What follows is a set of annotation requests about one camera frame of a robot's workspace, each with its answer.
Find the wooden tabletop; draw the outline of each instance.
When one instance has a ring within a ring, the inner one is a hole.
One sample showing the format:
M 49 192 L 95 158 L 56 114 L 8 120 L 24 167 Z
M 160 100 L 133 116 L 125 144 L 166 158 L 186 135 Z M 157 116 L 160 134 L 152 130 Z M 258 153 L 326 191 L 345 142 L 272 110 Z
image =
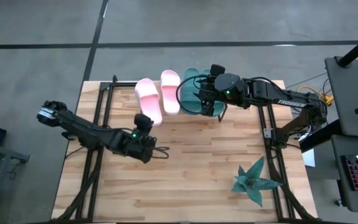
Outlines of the wooden tabletop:
M 93 120 L 100 82 L 84 82 L 77 115 Z M 276 83 L 284 87 L 282 81 Z M 289 107 L 273 106 L 277 126 L 292 120 Z M 133 128 L 139 107 L 133 87 L 114 89 L 109 125 Z M 249 169 L 265 156 L 256 107 L 229 106 L 221 123 L 217 118 L 179 114 L 164 116 L 151 135 L 157 146 L 170 147 L 170 158 L 143 164 L 105 150 L 99 179 L 94 222 L 274 222 L 273 193 L 263 190 L 263 208 L 246 194 L 231 192 L 239 165 Z M 73 141 L 68 152 L 79 148 Z M 307 211 L 316 217 L 306 169 L 300 150 L 283 150 L 290 188 Z M 86 150 L 64 163 L 52 218 L 58 217 L 74 199 L 81 185 Z M 267 162 L 261 177 L 269 178 Z M 283 192 L 280 198 L 285 217 Z

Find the pink slide sandal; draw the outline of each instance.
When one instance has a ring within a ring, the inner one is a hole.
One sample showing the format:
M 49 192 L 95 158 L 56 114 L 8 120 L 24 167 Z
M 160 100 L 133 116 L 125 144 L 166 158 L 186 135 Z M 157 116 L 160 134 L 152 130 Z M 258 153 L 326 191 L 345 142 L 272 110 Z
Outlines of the pink slide sandal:
M 135 92 L 142 114 L 154 121 L 153 126 L 162 122 L 162 115 L 158 99 L 158 91 L 154 82 L 149 78 L 143 78 L 136 83 Z
M 161 73 L 162 102 L 167 115 L 176 115 L 180 111 L 180 106 L 176 98 L 176 91 L 179 84 L 180 77 L 173 70 L 164 70 Z

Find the green succulent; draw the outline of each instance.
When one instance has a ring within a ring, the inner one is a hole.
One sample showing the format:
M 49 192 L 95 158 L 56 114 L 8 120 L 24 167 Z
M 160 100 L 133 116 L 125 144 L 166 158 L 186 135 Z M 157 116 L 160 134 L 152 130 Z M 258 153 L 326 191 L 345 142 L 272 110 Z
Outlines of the green succulent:
M 260 190 L 270 190 L 282 185 L 282 183 L 274 180 L 259 178 L 264 167 L 264 162 L 264 158 L 260 158 L 247 172 L 239 166 L 238 176 L 235 176 L 237 181 L 231 190 L 233 192 L 247 193 L 249 198 L 261 207 L 262 194 Z

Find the concrete floor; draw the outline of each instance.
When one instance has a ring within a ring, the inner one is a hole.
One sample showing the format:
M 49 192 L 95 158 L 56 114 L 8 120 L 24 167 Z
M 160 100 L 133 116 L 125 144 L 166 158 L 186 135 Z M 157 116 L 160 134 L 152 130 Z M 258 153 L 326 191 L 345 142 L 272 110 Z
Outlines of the concrete floor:
M 0 0 L 0 44 L 90 44 L 102 0 Z M 100 43 L 186 41 L 358 40 L 358 0 L 114 0 Z M 195 47 L 98 49 L 90 80 L 158 79 L 164 69 L 219 63 L 242 77 L 264 76 L 286 85 L 325 72 L 324 59 L 353 46 Z M 75 110 L 89 49 L 0 50 L 0 127 L 6 145 L 31 154 L 0 194 L 0 223 L 48 220 L 67 141 L 60 128 L 35 116 L 45 100 Z M 320 89 L 326 75 L 304 84 Z M 329 109 L 329 120 L 337 117 Z M 337 208 L 335 182 L 310 179 L 323 220 L 358 223 L 358 213 Z

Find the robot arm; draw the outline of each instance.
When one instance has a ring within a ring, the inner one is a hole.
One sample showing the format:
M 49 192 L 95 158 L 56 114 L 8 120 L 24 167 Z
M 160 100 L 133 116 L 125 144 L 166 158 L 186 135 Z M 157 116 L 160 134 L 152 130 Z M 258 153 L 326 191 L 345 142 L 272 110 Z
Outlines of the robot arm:
M 204 79 L 198 81 L 201 88 L 196 96 L 201 100 L 201 115 L 212 116 L 215 101 L 244 109 L 251 105 L 271 104 L 300 108 L 300 115 L 293 121 L 282 128 L 271 129 L 268 130 L 270 133 L 265 133 L 271 136 L 273 146 L 279 148 L 286 147 L 290 136 L 305 133 L 306 127 L 315 129 L 326 122 L 327 107 L 316 94 L 282 90 L 264 77 L 240 78 L 224 71 L 224 67 L 212 65 L 211 74 L 202 76 Z
M 149 136 L 153 121 L 145 115 L 137 114 L 137 127 L 130 130 L 122 128 L 102 128 L 67 109 L 66 105 L 57 101 L 46 101 L 37 115 L 41 123 L 56 127 L 60 126 L 78 137 L 80 144 L 88 149 L 105 146 L 114 154 L 130 156 L 147 163 L 153 154 L 157 138 Z

